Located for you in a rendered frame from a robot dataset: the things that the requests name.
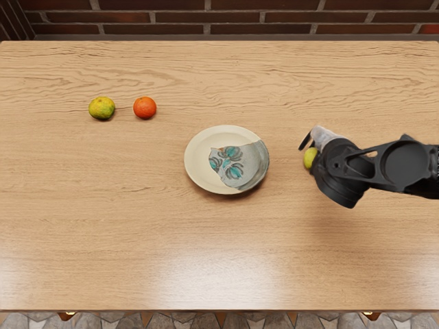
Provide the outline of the yellow-green fruit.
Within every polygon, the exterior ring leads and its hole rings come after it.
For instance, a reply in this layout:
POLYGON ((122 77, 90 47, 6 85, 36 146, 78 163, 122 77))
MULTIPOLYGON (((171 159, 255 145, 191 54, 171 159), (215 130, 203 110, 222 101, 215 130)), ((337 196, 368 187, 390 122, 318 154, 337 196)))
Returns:
POLYGON ((302 160, 306 170, 311 169, 313 161, 315 160, 318 153, 319 151, 316 147, 310 147, 309 149, 306 150, 302 160))

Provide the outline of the cream plate with printed pattern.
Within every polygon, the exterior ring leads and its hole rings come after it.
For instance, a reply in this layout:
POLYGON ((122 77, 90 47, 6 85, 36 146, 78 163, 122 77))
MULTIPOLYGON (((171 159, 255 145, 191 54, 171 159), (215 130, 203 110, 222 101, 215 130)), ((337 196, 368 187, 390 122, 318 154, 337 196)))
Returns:
POLYGON ((216 125, 189 141, 184 164, 187 175, 199 187, 234 195, 251 190, 264 179, 270 155, 254 132, 236 125, 216 125))

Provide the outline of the green-orange mottled fruit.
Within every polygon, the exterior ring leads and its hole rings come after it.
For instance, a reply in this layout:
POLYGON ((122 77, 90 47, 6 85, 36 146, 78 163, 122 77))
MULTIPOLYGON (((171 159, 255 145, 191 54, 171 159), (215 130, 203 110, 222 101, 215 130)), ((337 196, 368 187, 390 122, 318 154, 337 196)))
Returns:
POLYGON ((96 97, 88 105, 88 113, 98 120, 108 120, 115 113, 115 103, 109 97, 96 97))

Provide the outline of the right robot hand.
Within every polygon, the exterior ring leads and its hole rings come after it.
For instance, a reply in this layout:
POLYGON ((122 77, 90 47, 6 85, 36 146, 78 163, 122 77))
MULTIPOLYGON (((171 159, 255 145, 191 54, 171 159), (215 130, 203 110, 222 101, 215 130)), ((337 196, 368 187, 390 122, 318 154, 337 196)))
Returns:
POLYGON ((312 147, 315 147, 318 151, 323 151, 327 144, 339 138, 344 137, 326 129, 325 127, 315 125, 303 138, 302 142, 298 146, 298 150, 302 151, 309 141, 312 141, 312 147))

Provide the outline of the orange fruit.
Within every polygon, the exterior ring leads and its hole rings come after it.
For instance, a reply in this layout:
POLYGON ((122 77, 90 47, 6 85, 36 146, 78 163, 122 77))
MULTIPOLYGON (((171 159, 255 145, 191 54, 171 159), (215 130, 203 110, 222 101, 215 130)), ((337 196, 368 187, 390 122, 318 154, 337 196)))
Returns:
POLYGON ((140 119, 151 119, 157 110, 156 102, 147 96, 137 98, 133 103, 133 112, 140 119))

